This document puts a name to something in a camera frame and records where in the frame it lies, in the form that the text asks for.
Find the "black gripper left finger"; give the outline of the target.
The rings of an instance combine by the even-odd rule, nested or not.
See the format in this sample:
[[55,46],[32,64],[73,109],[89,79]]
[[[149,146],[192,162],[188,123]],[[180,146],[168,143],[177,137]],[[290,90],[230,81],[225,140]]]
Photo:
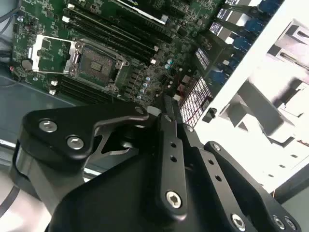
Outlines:
[[89,162],[136,151],[158,159],[154,200],[169,218],[183,220],[188,200],[182,124],[177,102],[170,96],[147,109],[136,103],[111,103],[33,111],[22,120],[22,154],[29,165],[22,174],[48,211],[83,183]]

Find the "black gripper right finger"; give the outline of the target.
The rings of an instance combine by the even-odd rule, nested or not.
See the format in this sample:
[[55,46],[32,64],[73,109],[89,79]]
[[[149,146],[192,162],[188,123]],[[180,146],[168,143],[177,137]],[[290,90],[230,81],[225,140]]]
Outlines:
[[189,173],[189,197],[208,232],[300,232],[301,226],[220,144],[202,144],[171,101]]

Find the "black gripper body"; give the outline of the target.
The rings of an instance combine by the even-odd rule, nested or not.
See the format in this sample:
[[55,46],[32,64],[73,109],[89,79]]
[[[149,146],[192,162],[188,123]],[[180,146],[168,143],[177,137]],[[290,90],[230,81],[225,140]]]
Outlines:
[[50,222],[53,232],[226,232],[228,183],[195,132],[160,136],[143,154],[70,192]]

